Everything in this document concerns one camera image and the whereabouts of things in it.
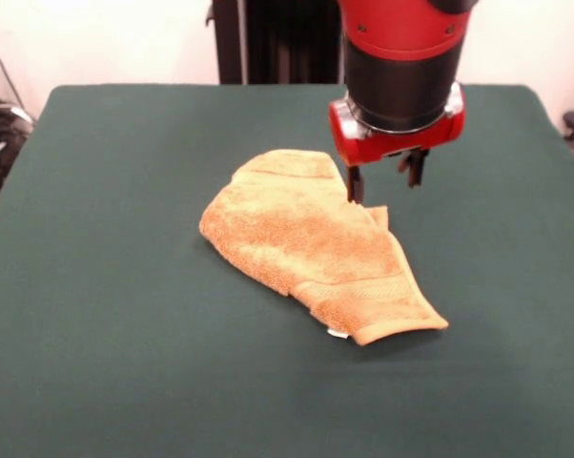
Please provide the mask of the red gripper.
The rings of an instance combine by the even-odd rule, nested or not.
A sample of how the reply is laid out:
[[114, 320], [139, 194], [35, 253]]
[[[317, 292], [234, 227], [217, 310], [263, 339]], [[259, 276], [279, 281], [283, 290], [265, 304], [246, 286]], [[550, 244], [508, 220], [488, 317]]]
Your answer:
[[441, 116], [412, 132], [384, 132], [358, 121], [353, 103], [346, 97], [329, 104], [329, 125], [338, 155], [347, 167], [347, 199], [361, 204], [364, 181], [359, 165], [377, 162], [386, 156], [403, 155], [398, 171], [407, 174], [410, 188], [421, 185], [429, 149], [457, 139], [465, 122], [465, 99], [458, 82], [451, 85]]

